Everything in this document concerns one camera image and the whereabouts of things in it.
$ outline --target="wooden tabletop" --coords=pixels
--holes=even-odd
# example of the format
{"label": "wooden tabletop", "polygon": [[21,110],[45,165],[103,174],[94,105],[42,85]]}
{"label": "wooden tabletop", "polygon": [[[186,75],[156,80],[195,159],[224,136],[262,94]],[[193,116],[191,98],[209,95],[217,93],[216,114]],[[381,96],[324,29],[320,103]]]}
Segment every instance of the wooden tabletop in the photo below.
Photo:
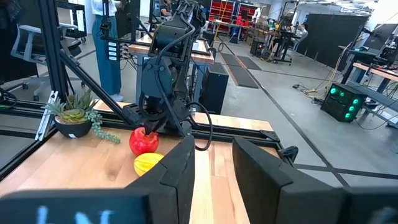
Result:
{"label": "wooden tabletop", "polygon": [[[137,39],[137,42],[150,44],[152,42],[152,39],[148,35],[145,35],[145,36],[141,37],[140,39]],[[198,45],[198,50],[199,51],[207,52],[206,51],[206,47],[209,48],[209,46],[208,46],[206,41],[197,40],[197,43],[199,44]],[[142,45],[137,45],[137,44],[132,44],[132,45],[129,46],[129,51],[132,54],[147,55],[149,53],[149,47],[142,46]],[[205,64],[210,64],[210,65],[214,64],[213,54],[207,56],[207,55],[201,55],[201,54],[192,53],[191,57],[192,57],[193,61],[196,62],[196,63],[205,63]]]}
{"label": "wooden tabletop", "polygon": [[[272,130],[266,121],[211,115],[218,125]],[[196,113],[195,120],[207,123]],[[129,149],[131,131],[108,129],[121,139],[119,145],[100,140],[90,132],[80,139],[67,139],[60,133],[0,182],[0,195],[25,189],[123,188],[138,178],[134,154]],[[179,138],[161,136],[158,153],[168,153]],[[195,140],[204,146],[205,140]],[[272,148],[263,148],[277,156]],[[195,151],[195,186],[190,223],[249,223],[235,178],[231,143],[212,142],[209,150]]]}
{"label": "wooden tabletop", "polygon": [[[363,65],[361,63],[354,63],[354,67],[356,68],[360,68],[362,70],[368,70],[368,66]],[[386,70],[386,69],[370,69],[370,72],[375,74],[375,75],[379,75],[381,77],[384,78],[388,78],[390,80],[393,80],[395,82],[398,82],[398,73],[396,71],[392,71],[392,70]]]}

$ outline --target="black box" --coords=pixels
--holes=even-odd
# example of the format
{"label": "black box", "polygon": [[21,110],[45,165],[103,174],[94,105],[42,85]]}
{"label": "black box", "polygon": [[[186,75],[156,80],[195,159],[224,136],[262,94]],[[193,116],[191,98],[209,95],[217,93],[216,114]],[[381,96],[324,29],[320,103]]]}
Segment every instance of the black box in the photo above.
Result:
{"label": "black box", "polygon": [[199,102],[211,114],[221,114],[224,96],[228,85],[228,74],[222,64],[215,62],[209,66],[203,77],[203,89]]}
{"label": "black box", "polygon": [[334,83],[322,104],[321,110],[341,122],[352,122],[365,102],[367,95],[340,83]]}

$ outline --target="blue jeans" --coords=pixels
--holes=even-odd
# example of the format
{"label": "blue jeans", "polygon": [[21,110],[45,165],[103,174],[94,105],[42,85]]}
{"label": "blue jeans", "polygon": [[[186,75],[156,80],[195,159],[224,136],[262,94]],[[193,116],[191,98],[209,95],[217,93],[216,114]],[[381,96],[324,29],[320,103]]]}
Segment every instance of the blue jeans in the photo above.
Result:
{"label": "blue jeans", "polygon": [[[96,49],[99,80],[101,81],[101,87],[109,95],[119,94],[122,87],[120,62],[112,61],[108,59],[106,53],[106,42],[101,39],[102,32],[100,26],[102,24],[103,16],[95,16],[93,24],[93,39]],[[109,31],[110,37],[118,38],[116,18],[114,16],[109,17],[112,23],[111,30]]]}

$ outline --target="succulent plant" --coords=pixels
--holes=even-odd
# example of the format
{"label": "succulent plant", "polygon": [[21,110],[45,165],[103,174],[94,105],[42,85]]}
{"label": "succulent plant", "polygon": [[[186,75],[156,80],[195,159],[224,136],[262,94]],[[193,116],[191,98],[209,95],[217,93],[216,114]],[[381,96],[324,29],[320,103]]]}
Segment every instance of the succulent plant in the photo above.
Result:
{"label": "succulent plant", "polygon": [[91,90],[87,90],[81,97],[78,94],[69,95],[66,103],[61,103],[61,99],[57,98],[53,103],[47,103],[43,109],[47,109],[49,114],[54,114],[57,121],[63,124],[80,124],[91,121],[91,128],[97,137],[119,144],[118,137],[101,129],[102,116],[93,110],[97,102],[93,101]]}
{"label": "succulent plant", "polygon": [[95,110],[86,111],[85,118],[91,121],[91,128],[97,137],[99,137],[100,139],[111,141],[115,144],[120,143],[120,139],[118,137],[116,137],[113,134],[108,134],[104,132],[104,130],[102,130],[101,128],[102,116],[97,111]]}

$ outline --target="desk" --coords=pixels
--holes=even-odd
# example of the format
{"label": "desk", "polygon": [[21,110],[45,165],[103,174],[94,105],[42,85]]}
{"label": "desk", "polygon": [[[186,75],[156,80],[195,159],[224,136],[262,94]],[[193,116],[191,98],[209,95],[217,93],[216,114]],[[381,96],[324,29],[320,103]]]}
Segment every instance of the desk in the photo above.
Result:
{"label": "desk", "polygon": [[[229,26],[229,27],[239,27],[240,29],[239,29],[239,32],[238,32],[238,40],[239,40],[240,37],[241,37],[242,28],[245,28],[245,29],[250,28],[250,27],[248,27],[248,26],[242,26],[242,25],[230,24],[229,22],[223,22],[223,21],[221,21],[221,20],[219,20],[219,19],[216,19],[216,20],[214,20],[214,21],[209,21],[209,22],[212,22],[212,23],[214,23],[214,24]],[[216,33],[216,26],[213,26],[213,34],[215,34],[215,33]]]}
{"label": "desk", "polygon": [[[137,39],[137,42],[150,44],[152,39],[145,35],[140,39]],[[206,49],[209,48],[207,42],[204,40],[197,40],[198,43],[198,50],[202,52],[206,52]],[[139,101],[139,96],[141,94],[141,77],[142,77],[142,64],[144,63],[144,58],[148,56],[149,47],[132,44],[129,46],[130,54],[137,55],[137,82],[136,82],[136,103]],[[203,72],[206,72],[206,67],[208,65],[214,64],[214,56],[213,54],[207,55],[200,55],[200,54],[191,54],[191,62],[193,62],[194,68],[198,65],[198,75],[197,75],[197,86],[195,88],[193,100],[195,102],[199,102],[200,90],[201,90],[201,83],[203,80]]]}
{"label": "desk", "polygon": [[[370,97],[373,102],[378,102],[380,104],[383,104],[387,106],[388,108],[398,112],[398,101],[393,100],[386,95],[383,95],[383,91],[386,89],[388,83],[390,80],[393,80],[395,82],[398,82],[398,72],[392,71],[392,70],[385,70],[385,69],[374,69],[371,68],[369,72],[379,75],[383,77],[383,81],[379,85],[376,91],[368,88],[367,86],[361,85],[361,80],[363,79],[366,71],[369,69],[368,66],[362,65],[360,63],[354,63],[353,64],[353,79],[347,83],[347,85],[353,87],[354,89],[360,91],[361,93],[364,93]],[[381,118],[384,121],[387,121],[388,124],[391,126],[398,128],[398,118],[397,119],[391,119],[392,116],[383,111],[382,113],[376,113],[374,112],[371,108],[368,108],[367,106],[363,106],[364,109],[366,109],[366,114],[367,113],[372,113],[379,118]]]}
{"label": "desk", "polygon": [[[99,105],[101,110],[108,110]],[[247,129],[272,130],[266,121],[211,115],[214,124]],[[207,123],[196,113],[195,120]],[[102,141],[94,133],[80,139],[55,134],[0,182],[0,195],[25,189],[123,188],[138,178],[136,158],[129,149],[131,131],[108,129],[120,139],[119,145]],[[160,137],[157,152],[168,153],[179,138]],[[202,147],[206,140],[195,140]],[[263,148],[274,156],[273,148]],[[231,143],[213,142],[209,150],[195,151],[195,186],[190,223],[249,223],[235,178]]]}

